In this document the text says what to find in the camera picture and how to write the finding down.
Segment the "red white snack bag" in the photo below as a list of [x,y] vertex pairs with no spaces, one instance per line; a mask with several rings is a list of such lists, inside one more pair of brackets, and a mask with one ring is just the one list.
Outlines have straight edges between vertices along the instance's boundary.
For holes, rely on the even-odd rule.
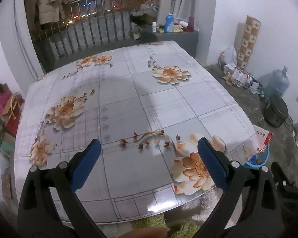
[[273,133],[257,125],[253,125],[253,127],[256,131],[256,136],[259,142],[259,151],[265,152],[273,136]]

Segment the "blue plastic waste basket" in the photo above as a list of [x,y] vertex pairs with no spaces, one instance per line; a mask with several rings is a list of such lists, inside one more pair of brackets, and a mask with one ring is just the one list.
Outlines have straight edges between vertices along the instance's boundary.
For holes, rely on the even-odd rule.
[[270,156],[270,145],[265,146],[265,151],[259,152],[254,155],[249,161],[247,161],[243,166],[246,168],[258,169],[265,165]]

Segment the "black round pot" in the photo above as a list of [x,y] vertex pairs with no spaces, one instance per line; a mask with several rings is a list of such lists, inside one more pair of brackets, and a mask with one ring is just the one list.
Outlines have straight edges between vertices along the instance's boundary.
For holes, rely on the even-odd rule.
[[264,119],[275,128],[280,127],[288,118],[288,108],[284,100],[273,94],[264,109]]

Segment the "red paper gift bag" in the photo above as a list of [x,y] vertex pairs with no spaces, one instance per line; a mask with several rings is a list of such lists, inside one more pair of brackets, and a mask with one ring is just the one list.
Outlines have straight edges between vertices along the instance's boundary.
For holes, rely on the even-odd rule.
[[6,131],[14,138],[17,135],[17,129],[21,119],[21,108],[24,102],[20,93],[12,94],[1,114],[1,120],[5,125]]

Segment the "empty blue water jug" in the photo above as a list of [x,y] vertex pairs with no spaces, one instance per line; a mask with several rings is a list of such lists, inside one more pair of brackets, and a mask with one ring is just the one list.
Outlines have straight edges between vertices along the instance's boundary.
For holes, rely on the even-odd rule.
[[268,85],[264,89],[264,97],[266,101],[268,101],[272,95],[283,97],[290,85],[287,71],[288,68],[284,66],[282,70],[276,69],[272,72]]

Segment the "pile of papers and boxes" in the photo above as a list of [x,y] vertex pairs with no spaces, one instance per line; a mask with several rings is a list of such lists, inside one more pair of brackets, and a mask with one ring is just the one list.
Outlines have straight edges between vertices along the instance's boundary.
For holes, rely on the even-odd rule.
[[231,64],[226,64],[223,67],[224,79],[227,84],[237,88],[248,89],[253,94],[260,94],[262,85],[255,77],[246,71],[243,71]]

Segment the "floral plastic tablecloth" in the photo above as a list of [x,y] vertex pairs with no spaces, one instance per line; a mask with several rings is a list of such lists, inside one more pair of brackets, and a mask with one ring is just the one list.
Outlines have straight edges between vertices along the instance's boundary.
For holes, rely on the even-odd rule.
[[33,83],[17,131],[17,195],[35,154],[56,167],[98,139],[102,152],[77,190],[97,224],[163,213],[212,188],[196,143],[217,136],[232,160],[259,150],[253,124],[225,88],[176,42],[105,52],[108,63],[72,62]]

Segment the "white plastic bag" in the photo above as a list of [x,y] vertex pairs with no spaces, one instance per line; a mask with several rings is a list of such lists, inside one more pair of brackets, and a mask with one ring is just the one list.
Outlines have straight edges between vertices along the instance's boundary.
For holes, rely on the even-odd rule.
[[234,46],[230,46],[229,48],[221,51],[218,58],[218,64],[219,66],[225,66],[227,64],[230,64],[232,66],[237,65],[237,53]]

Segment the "stack of patterned tiles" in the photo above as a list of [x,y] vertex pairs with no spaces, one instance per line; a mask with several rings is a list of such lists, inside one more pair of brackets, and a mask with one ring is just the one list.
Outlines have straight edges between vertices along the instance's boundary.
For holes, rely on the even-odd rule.
[[256,43],[261,22],[247,15],[245,23],[238,23],[236,29],[236,37],[234,48],[236,49],[237,66],[245,70],[249,59],[253,53],[253,48]]

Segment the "dark grey cabinet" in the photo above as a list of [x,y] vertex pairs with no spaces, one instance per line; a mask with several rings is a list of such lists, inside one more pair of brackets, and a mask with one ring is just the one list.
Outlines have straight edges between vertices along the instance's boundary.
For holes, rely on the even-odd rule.
[[140,30],[142,43],[159,42],[159,41],[175,41],[189,55],[196,57],[197,44],[199,40],[199,32],[174,32],[174,33],[158,33],[152,32],[151,27]]

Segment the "metal balcony railing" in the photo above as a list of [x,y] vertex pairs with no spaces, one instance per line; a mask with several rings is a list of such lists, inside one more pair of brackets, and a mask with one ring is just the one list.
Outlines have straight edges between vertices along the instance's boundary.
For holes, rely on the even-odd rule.
[[44,69],[78,54],[132,38],[137,27],[130,17],[149,0],[70,0],[65,17],[38,27],[32,41]]

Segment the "beige hanging coat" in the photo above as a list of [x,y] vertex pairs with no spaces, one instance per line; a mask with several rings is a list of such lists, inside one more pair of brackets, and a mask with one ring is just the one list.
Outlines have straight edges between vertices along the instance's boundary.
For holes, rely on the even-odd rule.
[[39,21],[41,25],[57,23],[65,19],[64,4],[69,0],[39,0]]

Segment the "blue detergent bottle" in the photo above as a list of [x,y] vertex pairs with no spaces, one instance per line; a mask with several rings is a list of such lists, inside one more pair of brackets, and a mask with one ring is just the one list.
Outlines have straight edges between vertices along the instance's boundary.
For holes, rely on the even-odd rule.
[[174,32],[174,14],[169,13],[165,17],[164,32],[165,33],[172,33],[172,32]]

